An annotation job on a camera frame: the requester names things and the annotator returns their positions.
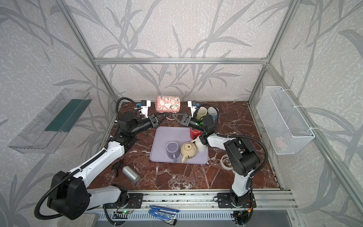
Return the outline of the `light green mug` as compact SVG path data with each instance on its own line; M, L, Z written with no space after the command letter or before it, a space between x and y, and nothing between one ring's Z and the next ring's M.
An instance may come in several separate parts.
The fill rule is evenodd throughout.
M202 117L206 116L208 114L208 110L205 107L199 107L197 111L197 119L201 120Z

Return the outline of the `blue mug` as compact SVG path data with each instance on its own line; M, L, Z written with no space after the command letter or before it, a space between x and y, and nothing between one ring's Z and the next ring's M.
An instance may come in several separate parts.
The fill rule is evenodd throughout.
M208 115L213 118L213 122L216 122L219 116L219 109L217 107L209 107L208 108Z

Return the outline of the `red mug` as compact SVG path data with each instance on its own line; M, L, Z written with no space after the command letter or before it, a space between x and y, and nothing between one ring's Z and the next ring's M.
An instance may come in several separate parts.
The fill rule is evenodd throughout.
M198 136L202 134L202 131L190 128L190 138L195 140Z

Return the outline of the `pink patterned mug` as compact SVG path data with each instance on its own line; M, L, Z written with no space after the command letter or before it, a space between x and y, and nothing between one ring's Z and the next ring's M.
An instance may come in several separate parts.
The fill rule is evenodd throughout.
M157 96L156 111L159 113L178 113L181 100L178 96Z

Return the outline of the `white mug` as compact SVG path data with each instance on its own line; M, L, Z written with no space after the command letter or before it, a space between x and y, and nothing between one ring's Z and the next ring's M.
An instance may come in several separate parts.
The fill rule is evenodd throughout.
M198 152L203 152L207 149L207 146L202 144L199 136L195 139L194 144Z

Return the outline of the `purple mug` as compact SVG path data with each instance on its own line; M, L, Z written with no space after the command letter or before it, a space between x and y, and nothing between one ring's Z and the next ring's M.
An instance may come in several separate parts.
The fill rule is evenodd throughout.
M169 142L166 146L167 156L174 162L177 162L178 157L180 156L180 149L177 142Z

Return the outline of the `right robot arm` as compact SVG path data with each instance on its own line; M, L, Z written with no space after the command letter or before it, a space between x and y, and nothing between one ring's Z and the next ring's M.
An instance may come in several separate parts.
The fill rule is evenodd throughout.
M219 148L226 152L235 172L231 187L231 197L235 203L252 192L254 176L268 161L266 146L259 140L246 135L223 135L217 132L217 121L212 116L200 120L189 114L173 113L172 117L181 125L199 130L203 145Z

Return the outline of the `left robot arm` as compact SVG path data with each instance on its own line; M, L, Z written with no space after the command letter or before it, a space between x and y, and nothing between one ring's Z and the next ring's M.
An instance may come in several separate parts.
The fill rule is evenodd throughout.
M116 134L99 152L69 172L60 171L53 176L51 188L35 206L34 216L40 220L62 216L74 220L105 204L126 205L129 200L127 189L118 185L96 189L89 189L89 186L103 170L133 147L138 134L159 124L155 114L144 119L132 112L123 114L118 120Z

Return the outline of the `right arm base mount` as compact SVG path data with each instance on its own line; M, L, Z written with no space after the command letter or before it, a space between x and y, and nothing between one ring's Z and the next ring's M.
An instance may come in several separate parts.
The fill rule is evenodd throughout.
M228 193L217 193L213 197L213 201L218 204L219 208L242 208L250 209L256 208L255 197L251 191L248 191L243 196L237 196L232 190Z

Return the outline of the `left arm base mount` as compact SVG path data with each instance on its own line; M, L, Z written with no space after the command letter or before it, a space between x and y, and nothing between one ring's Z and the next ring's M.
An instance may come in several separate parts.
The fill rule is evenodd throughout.
M129 193L127 189L121 189L121 194L114 205L123 209L140 209L144 194Z

